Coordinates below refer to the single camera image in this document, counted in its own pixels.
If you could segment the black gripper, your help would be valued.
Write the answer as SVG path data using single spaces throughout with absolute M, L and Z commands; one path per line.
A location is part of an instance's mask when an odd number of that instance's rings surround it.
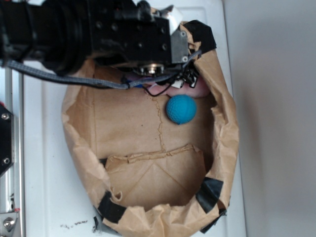
M 148 77 L 172 75 L 174 87 L 195 87 L 198 73 L 191 62 L 188 34 L 174 6 L 152 10 L 145 0 L 91 0 L 89 16 L 91 57 L 97 65 Z

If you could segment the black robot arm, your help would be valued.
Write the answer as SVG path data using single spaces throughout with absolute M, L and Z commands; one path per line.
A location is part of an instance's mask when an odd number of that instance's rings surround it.
M 195 87 L 187 33 L 175 8 L 147 1 L 46 0 L 0 3 L 0 64 L 38 79 L 98 88 L 129 89 L 150 82 Z M 140 75 L 120 82 L 76 78 L 84 62 Z

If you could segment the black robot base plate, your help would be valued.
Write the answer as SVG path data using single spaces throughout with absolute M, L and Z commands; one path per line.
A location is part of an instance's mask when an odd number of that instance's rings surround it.
M 12 113 L 0 104 L 0 176 L 12 166 Z

